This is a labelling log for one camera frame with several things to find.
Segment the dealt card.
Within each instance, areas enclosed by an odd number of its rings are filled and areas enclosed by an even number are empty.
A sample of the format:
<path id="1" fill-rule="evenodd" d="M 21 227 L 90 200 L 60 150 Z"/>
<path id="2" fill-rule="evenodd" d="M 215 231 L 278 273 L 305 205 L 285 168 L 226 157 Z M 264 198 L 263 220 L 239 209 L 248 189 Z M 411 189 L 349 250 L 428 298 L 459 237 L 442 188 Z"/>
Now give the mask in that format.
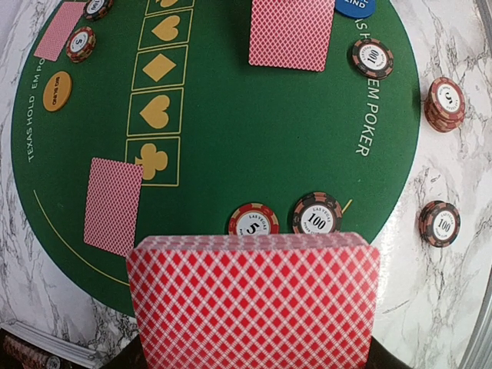
<path id="1" fill-rule="evenodd" d="M 126 256 L 134 247 L 143 167 L 93 158 L 85 206 L 84 242 Z"/>
<path id="2" fill-rule="evenodd" d="M 49 23 L 34 56 L 56 62 L 84 11 L 84 2 L 62 2 Z"/>
<path id="3" fill-rule="evenodd" d="M 253 66 L 325 70 L 334 1 L 254 0 L 248 62 Z"/>

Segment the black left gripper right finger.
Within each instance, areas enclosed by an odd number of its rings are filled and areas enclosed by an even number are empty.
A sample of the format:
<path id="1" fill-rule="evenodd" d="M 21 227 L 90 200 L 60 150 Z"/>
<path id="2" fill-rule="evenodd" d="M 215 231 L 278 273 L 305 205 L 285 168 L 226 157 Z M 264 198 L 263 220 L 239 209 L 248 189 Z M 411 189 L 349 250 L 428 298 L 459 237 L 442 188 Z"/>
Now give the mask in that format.
<path id="1" fill-rule="evenodd" d="M 407 369 L 407 365 L 391 354 L 377 340 L 371 341 L 366 369 Z"/>

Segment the black hundred chip stack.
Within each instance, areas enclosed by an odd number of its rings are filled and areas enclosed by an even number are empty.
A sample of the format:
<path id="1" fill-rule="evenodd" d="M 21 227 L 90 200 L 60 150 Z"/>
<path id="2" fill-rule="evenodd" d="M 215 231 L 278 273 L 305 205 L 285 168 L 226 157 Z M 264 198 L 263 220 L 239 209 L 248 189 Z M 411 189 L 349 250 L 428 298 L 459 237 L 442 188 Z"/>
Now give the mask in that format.
<path id="1" fill-rule="evenodd" d="M 421 238 L 436 248 L 445 248 L 457 238 L 460 214 L 451 203 L 434 200 L 427 203 L 418 218 Z"/>

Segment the red chips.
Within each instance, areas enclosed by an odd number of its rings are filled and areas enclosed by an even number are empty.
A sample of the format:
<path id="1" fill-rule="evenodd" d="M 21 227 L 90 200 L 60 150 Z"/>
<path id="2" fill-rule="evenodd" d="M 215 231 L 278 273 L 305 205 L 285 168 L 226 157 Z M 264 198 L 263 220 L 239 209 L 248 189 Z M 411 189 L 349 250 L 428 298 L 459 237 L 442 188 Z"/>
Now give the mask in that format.
<path id="1" fill-rule="evenodd" d="M 66 55 L 74 63 L 88 59 L 95 49 L 96 35 L 91 27 L 77 29 L 69 38 L 66 45 Z"/>
<path id="2" fill-rule="evenodd" d="M 279 234 L 280 224 L 276 214 L 265 204 L 249 202 L 237 208 L 228 222 L 232 235 Z"/>

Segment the red playing card deck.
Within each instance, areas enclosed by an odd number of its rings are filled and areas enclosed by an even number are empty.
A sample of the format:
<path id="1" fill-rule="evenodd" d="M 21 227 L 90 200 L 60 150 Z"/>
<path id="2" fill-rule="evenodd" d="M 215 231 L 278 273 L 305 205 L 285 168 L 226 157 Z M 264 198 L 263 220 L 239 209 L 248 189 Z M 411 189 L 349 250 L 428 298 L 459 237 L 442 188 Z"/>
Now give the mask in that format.
<path id="1" fill-rule="evenodd" d="M 126 258 L 151 368 L 363 368 L 380 253 L 356 233 L 150 236 Z"/>

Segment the blue small blind button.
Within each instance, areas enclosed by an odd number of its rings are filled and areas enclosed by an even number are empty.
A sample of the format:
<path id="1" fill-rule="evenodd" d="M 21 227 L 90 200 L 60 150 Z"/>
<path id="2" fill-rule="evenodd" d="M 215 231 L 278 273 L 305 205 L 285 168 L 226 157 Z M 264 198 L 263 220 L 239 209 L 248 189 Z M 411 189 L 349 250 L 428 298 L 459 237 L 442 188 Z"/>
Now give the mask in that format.
<path id="1" fill-rule="evenodd" d="M 376 12 L 375 0 L 336 0 L 335 10 L 345 17 L 366 19 Z"/>

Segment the red five chip stack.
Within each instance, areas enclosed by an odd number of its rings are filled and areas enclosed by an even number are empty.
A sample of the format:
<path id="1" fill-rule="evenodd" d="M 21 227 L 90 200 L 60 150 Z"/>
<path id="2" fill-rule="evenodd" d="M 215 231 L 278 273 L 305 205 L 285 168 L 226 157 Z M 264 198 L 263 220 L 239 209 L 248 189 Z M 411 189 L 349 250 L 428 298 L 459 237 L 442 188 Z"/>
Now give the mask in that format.
<path id="1" fill-rule="evenodd" d="M 450 78 L 436 78 L 430 85 L 424 113 L 430 126 L 440 133 L 459 128 L 465 118 L 464 94 Z"/>

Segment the orange big blind button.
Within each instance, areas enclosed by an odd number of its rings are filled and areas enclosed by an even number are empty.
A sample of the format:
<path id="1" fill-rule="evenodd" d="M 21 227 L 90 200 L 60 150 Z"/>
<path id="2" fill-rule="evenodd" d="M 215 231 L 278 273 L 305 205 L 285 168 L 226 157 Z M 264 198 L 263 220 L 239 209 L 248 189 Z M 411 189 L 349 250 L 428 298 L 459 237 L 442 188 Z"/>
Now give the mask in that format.
<path id="1" fill-rule="evenodd" d="M 66 71 L 57 71 L 48 80 L 43 91 L 42 101 L 46 111 L 62 109 L 68 102 L 72 91 L 72 79 Z"/>

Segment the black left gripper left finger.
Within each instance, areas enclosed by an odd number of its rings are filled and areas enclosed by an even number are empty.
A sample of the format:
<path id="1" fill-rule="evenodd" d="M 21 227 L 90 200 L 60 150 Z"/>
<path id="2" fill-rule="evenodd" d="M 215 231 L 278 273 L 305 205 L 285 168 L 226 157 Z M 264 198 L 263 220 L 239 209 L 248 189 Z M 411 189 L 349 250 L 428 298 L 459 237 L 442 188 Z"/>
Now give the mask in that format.
<path id="1" fill-rule="evenodd" d="M 148 369 L 139 337 L 135 337 L 103 369 Z"/>

